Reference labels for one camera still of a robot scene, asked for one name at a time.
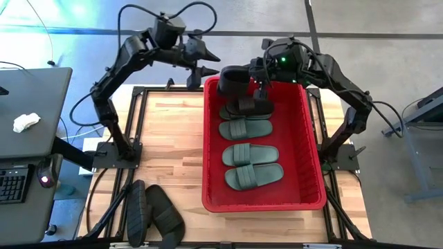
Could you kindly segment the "black keyboard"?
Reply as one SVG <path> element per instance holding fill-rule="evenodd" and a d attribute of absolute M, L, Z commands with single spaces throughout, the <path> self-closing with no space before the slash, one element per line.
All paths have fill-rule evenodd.
<path fill-rule="evenodd" d="M 0 205 L 25 202 L 31 172 L 28 165 L 0 167 Z"/>

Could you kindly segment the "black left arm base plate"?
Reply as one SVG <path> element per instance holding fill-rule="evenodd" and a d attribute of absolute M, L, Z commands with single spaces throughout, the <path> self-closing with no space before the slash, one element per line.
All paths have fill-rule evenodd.
<path fill-rule="evenodd" d="M 117 146 L 113 142 L 99 142 L 93 159 L 92 168 L 96 169 L 136 169 L 140 165 L 143 144 L 133 144 L 134 157 L 123 159 L 118 154 Z"/>

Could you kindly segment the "grey metal stand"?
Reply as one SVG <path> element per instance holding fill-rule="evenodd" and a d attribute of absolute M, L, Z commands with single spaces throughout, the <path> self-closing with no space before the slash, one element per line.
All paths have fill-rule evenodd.
<path fill-rule="evenodd" d="M 413 111 L 403 122 L 381 133 L 390 137 L 401 131 L 419 184 L 419 190 L 405 195 L 407 203 L 443 197 L 443 87 L 411 102 Z"/>

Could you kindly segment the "black mouse with light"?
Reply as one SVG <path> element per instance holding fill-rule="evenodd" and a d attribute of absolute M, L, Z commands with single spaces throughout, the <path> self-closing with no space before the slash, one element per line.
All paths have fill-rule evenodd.
<path fill-rule="evenodd" d="M 61 166 L 63 156 L 51 154 L 42 159 L 37 166 L 37 179 L 43 188 L 57 187 L 59 174 L 57 168 Z"/>

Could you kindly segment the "green rubber slide sandal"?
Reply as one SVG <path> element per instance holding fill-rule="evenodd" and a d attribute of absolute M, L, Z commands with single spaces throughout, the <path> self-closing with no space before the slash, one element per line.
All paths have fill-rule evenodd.
<path fill-rule="evenodd" d="M 275 163 L 279 159 L 277 148 L 267 145 L 240 143 L 227 147 L 222 153 L 222 162 L 229 167 Z"/>
<path fill-rule="evenodd" d="M 274 106 L 239 108 L 234 106 L 223 106 L 220 109 L 219 115 L 223 120 L 236 120 L 245 118 L 247 120 L 266 120 L 271 117 L 274 111 Z"/>
<path fill-rule="evenodd" d="M 229 187 L 237 191 L 246 191 L 262 187 L 277 181 L 284 176 L 284 170 L 278 163 L 264 165 L 245 165 L 229 169 L 224 178 Z"/>
<path fill-rule="evenodd" d="M 220 135 L 227 140 L 246 140 L 270 135 L 273 125 L 269 120 L 236 119 L 219 125 Z"/>

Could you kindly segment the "red plastic bin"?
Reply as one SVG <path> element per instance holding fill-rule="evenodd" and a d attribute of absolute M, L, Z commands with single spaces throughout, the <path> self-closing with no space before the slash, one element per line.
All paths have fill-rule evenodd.
<path fill-rule="evenodd" d="M 218 77 L 204 85 L 204 141 L 202 203 L 211 212 L 256 212 L 283 210 L 319 210 L 325 204 L 325 189 L 316 141 L 304 88 L 297 84 L 274 82 L 268 97 L 274 103 L 269 118 L 273 131 L 252 138 L 252 145 L 268 145 L 279 151 L 278 164 L 283 177 L 252 190 L 237 191 L 225 181 L 230 169 L 222 162 L 222 153 L 233 145 L 219 132 L 220 109 L 226 98 L 217 92 Z"/>

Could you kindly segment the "white crumpled tissue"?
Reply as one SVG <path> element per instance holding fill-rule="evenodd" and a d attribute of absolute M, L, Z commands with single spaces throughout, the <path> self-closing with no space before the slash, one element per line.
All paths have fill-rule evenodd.
<path fill-rule="evenodd" d="M 37 124 L 40 119 L 41 118 L 36 113 L 22 114 L 14 119 L 13 131 L 15 133 L 21 133 L 29 127 Z"/>

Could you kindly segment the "grey desk top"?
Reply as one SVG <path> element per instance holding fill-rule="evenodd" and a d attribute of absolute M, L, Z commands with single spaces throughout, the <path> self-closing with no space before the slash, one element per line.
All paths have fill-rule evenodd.
<path fill-rule="evenodd" d="M 0 159 L 46 156 L 51 152 L 73 70 L 37 68 L 0 71 Z M 21 133 L 14 119 L 36 113 L 37 124 Z"/>

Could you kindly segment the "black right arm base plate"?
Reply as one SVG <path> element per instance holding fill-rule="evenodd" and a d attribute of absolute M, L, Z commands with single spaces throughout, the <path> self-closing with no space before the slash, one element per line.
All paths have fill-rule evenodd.
<path fill-rule="evenodd" d="M 358 171 L 359 162 L 356 155 L 355 146 L 344 144 L 338 149 L 337 161 L 330 164 L 334 171 Z"/>

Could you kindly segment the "white box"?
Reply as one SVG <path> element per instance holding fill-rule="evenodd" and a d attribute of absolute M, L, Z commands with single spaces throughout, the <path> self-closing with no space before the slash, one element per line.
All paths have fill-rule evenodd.
<path fill-rule="evenodd" d="M 104 142 L 103 138 L 85 138 L 83 141 L 83 152 L 86 151 L 95 151 L 98 147 L 99 142 Z M 79 176 L 92 176 L 96 173 L 97 169 L 92 168 L 92 170 L 87 170 L 82 167 L 79 168 L 78 175 Z"/>

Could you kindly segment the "black desk support bar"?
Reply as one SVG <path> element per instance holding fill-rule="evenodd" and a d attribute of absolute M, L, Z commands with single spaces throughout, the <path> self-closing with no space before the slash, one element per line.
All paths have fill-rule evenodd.
<path fill-rule="evenodd" d="M 94 151 L 82 151 L 61 138 L 55 137 L 51 150 L 52 154 L 61 154 L 63 158 L 75 163 L 83 169 L 93 169 Z"/>

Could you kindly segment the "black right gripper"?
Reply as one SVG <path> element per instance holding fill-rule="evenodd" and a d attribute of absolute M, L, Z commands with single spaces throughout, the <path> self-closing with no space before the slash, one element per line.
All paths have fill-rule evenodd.
<path fill-rule="evenodd" d="M 256 57 L 250 60 L 248 66 L 248 73 L 256 82 L 262 86 L 272 87 L 271 77 L 269 76 L 269 69 L 275 65 L 275 60 L 264 59 L 263 57 Z M 267 89 L 254 90 L 255 100 L 268 100 L 269 92 Z"/>

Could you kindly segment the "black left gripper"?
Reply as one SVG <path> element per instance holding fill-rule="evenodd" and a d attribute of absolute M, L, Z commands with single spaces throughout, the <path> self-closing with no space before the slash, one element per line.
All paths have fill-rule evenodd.
<path fill-rule="evenodd" d="M 173 66 L 194 68 L 199 60 L 220 62 L 221 59 L 210 52 L 205 42 L 199 38 L 189 38 L 186 43 L 180 43 L 168 50 L 162 50 L 162 62 Z M 218 74 L 219 71 L 205 66 L 199 67 L 199 74 L 208 77 Z"/>

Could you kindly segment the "grey keyboard shelf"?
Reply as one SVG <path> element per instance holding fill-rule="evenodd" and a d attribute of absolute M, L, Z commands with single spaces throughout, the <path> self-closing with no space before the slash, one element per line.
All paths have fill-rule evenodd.
<path fill-rule="evenodd" d="M 0 205 L 0 246 L 37 243 L 49 225 L 56 187 L 43 188 L 37 179 L 42 159 L 0 160 L 0 167 L 28 165 L 32 170 L 24 203 Z"/>

